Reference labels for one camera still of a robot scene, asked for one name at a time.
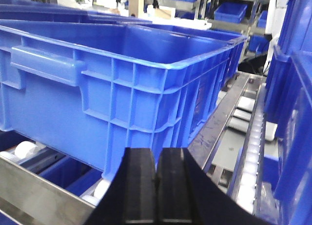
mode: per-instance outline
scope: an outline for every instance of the white roller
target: white roller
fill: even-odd
[[[24,159],[38,153],[39,151],[40,148],[36,144],[29,141],[23,141],[16,147],[14,154],[18,158]]]
[[[89,202],[90,204],[95,205],[95,206],[97,206],[98,203],[99,203],[99,199],[98,199],[98,198],[93,197],[93,196],[90,196],[90,195],[84,195],[84,196],[82,197],[82,199],[84,199],[85,201],[87,201],[87,202]]]
[[[96,187],[96,189],[95,189],[95,191],[94,191],[93,196],[96,197],[96,198],[98,198],[98,199],[101,199],[101,198],[105,195],[105,193],[106,193],[106,191],[108,190],[108,188],[109,188],[110,185],[111,185],[111,182],[110,182],[110,181],[105,180],[105,179],[102,179],[102,180],[98,183],[98,185],[97,185],[97,187]]]
[[[20,159],[15,156],[13,153],[7,152],[7,151],[2,151],[0,152],[0,155],[14,163],[17,163]]]

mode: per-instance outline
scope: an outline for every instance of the crate handle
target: crate handle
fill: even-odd
[[[86,69],[83,61],[26,46],[12,47],[11,65],[69,86],[78,86],[81,71]]]

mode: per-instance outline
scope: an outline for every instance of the stainless steel frame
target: stainless steel frame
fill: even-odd
[[[79,225],[93,205],[0,156],[0,212],[24,225]]]

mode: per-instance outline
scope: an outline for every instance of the stacked blue crate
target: stacked blue crate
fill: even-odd
[[[280,201],[281,225],[312,223],[312,53],[291,56],[287,85],[281,93],[276,136],[280,138],[280,176],[274,197]]]
[[[265,111],[268,120],[277,123],[280,117],[281,90],[286,84],[291,54],[296,50],[312,51],[312,0],[289,0],[276,54],[268,79]]]

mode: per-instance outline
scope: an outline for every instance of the metal rail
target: metal rail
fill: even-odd
[[[0,156],[0,211],[25,225],[79,225],[93,205]]]
[[[249,74],[240,74],[203,128],[188,147],[198,165],[208,172],[231,114],[244,93]]]

